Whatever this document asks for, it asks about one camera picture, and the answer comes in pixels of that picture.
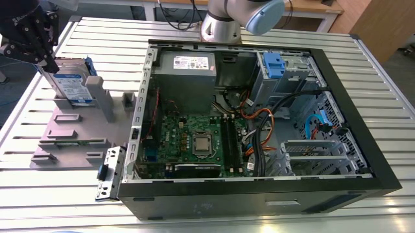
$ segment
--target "power supply label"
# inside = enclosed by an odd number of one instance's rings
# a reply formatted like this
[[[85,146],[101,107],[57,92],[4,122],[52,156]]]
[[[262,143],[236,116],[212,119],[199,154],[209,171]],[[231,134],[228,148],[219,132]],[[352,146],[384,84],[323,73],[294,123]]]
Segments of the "power supply label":
[[[92,96],[83,85],[83,77],[79,74],[53,74],[59,89],[73,103],[91,103]]]
[[[173,69],[208,69],[207,57],[175,57]]]

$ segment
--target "metal bracket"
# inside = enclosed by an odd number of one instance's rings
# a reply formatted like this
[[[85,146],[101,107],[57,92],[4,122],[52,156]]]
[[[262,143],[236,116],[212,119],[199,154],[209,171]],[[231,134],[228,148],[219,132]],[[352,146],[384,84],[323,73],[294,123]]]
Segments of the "metal bracket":
[[[113,147],[107,150],[104,164],[100,166],[96,178],[97,193],[95,201],[119,201],[117,188],[121,181],[121,172],[125,158],[125,148]]]

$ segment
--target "robotic arm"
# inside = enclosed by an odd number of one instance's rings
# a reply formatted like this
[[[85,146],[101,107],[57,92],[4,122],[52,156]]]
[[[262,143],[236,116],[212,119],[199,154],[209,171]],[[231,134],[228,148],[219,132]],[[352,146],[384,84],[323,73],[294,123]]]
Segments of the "robotic arm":
[[[53,46],[59,39],[59,17],[45,12],[39,0],[0,0],[0,54],[33,63],[56,73]]]
[[[286,3],[284,0],[209,0],[207,9],[203,40],[238,43],[240,26],[255,35],[264,34],[278,23]]]

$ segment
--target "black cable on table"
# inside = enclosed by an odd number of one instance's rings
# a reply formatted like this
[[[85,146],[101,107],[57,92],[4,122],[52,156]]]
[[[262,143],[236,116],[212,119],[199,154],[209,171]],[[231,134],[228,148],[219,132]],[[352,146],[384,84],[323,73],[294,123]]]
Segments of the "black cable on table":
[[[280,26],[278,29],[283,29],[283,28],[290,24],[290,22],[291,22],[294,7],[292,7],[292,2],[291,2],[291,0],[288,0],[288,1],[290,1],[290,13],[288,13],[288,16],[287,16],[287,18],[286,18],[286,22],[284,22],[283,26]]]
[[[192,26],[191,24],[192,24],[193,19],[195,19],[195,11],[197,11],[197,8],[195,8],[196,5],[193,4],[193,0],[191,0],[191,2],[192,2],[192,5],[193,5],[192,19],[191,19],[191,22],[189,22],[188,26],[187,26],[185,28],[180,28],[180,27],[179,27],[180,24],[179,24],[177,27],[176,27],[176,26],[169,22],[169,20],[167,19],[165,12],[164,12],[164,8],[163,8],[163,5],[161,5],[161,2],[160,2],[160,0],[157,0],[159,6],[160,6],[160,9],[161,9],[161,14],[163,14],[163,17],[164,17],[165,22],[168,23],[168,25],[169,25],[173,29],[176,29],[176,30],[179,30],[179,31],[187,31],[187,30],[191,28],[191,26]]]

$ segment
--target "aluminum slotted table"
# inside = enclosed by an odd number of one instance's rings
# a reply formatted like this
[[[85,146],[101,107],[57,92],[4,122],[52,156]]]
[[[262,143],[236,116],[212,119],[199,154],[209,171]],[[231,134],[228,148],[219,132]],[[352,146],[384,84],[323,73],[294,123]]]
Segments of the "aluminum slotted table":
[[[57,56],[88,54],[112,96],[139,89],[148,39],[199,40],[197,28],[180,32],[163,22],[72,20],[55,48]],[[29,169],[55,108],[55,92],[37,74],[0,131],[0,232],[415,232],[415,110],[364,44],[343,34],[242,34],[246,44],[326,51],[403,189],[328,214],[140,222],[120,202],[93,202],[95,169]]]

